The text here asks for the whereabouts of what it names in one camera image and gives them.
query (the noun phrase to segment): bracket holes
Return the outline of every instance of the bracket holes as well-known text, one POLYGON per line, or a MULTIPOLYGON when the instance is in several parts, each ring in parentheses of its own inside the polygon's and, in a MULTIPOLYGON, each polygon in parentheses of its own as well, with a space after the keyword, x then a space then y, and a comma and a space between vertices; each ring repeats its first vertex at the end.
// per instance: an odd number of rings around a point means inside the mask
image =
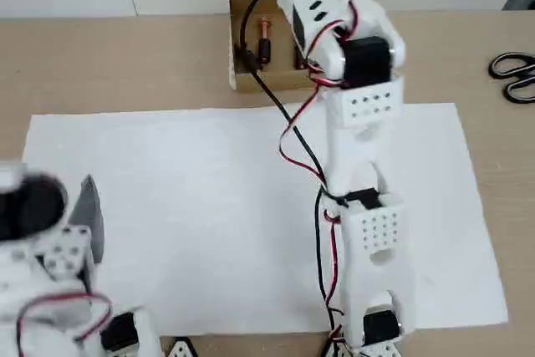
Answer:
POLYGON ((321 21, 325 18, 326 15, 327 15, 326 12, 318 13, 318 15, 314 17, 314 21, 321 21))
POLYGON ((316 2, 312 3, 310 5, 310 10, 315 10, 317 9, 320 5, 321 5, 322 1, 321 0, 317 0, 316 2))

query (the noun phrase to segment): gray plastic part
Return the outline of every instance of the gray plastic part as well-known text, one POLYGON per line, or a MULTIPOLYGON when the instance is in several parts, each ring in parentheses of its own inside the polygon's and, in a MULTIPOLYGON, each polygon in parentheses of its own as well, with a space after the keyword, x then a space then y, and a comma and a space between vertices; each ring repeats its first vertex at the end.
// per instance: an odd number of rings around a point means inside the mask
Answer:
POLYGON ((100 210, 100 198, 93 177, 88 175, 82 181, 80 196, 69 217, 69 225, 85 225, 91 229, 91 251, 95 264, 104 256, 104 219, 100 210))

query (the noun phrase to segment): cardboard box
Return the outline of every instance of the cardboard box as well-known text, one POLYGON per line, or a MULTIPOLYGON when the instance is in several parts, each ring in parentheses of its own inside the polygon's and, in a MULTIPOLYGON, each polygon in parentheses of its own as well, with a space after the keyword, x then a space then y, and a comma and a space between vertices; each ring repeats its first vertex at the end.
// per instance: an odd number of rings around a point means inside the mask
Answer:
MULTIPOLYGON (((230 83, 239 92, 260 92, 262 89, 248 73, 235 45, 240 41, 240 26, 247 6, 252 0, 229 0, 230 4, 230 83)), ((271 63, 258 70, 258 75, 273 91, 288 89, 310 89, 312 82, 308 79, 307 70, 295 69, 295 42, 292 29, 278 8, 277 0, 260 0, 249 18, 246 40, 247 48, 257 54, 258 40, 261 36, 260 19, 267 17, 271 21, 269 39, 271 40, 271 63)))

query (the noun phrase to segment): wooden table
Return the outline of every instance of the wooden table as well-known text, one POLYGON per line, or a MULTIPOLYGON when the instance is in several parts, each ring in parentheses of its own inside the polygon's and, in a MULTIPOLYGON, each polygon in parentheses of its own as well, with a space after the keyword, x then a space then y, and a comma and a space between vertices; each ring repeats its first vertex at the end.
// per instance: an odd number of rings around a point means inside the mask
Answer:
MULTIPOLYGON (((496 250, 510 323, 419 331, 405 356, 531 355, 535 346, 535 105, 487 77, 500 52, 535 54, 535 13, 392 13, 409 51, 406 101, 455 102, 496 250)), ((217 17, 0 21, 0 157, 19 158, 31 114, 269 105, 228 87, 217 17)), ((305 93, 281 94, 284 101, 305 93)), ((203 356, 315 356, 320 334, 203 336, 203 356)))

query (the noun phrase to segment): white paper sheet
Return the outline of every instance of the white paper sheet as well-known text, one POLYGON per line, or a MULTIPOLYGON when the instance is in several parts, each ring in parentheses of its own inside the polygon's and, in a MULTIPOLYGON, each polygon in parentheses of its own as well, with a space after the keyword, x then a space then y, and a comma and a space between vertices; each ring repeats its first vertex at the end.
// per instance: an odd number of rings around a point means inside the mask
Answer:
MULTIPOLYGON (((323 159, 323 106, 301 126, 323 159)), ((117 311, 148 306, 162 334, 325 330, 317 182, 278 155, 282 128, 274 108, 34 116, 24 160, 72 198, 93 175, 107 242, 97 289, 117 311)), ((381 155, 410 212, 417 326, 507 321, 455 106, 407 105, 381 155)))

